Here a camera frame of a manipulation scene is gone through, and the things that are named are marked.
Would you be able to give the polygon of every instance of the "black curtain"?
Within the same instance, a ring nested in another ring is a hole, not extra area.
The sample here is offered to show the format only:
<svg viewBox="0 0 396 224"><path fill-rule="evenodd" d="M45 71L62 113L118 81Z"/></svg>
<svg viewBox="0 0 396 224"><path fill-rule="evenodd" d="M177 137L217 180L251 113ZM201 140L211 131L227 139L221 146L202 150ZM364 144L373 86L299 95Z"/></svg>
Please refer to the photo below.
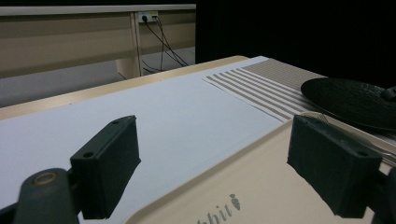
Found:
<svg viewBox="0 0 396 224"><path fill-rule="evenodd" d="M196 62L265 56L327 77L396 86L393 1L197 1Z"/></svg>

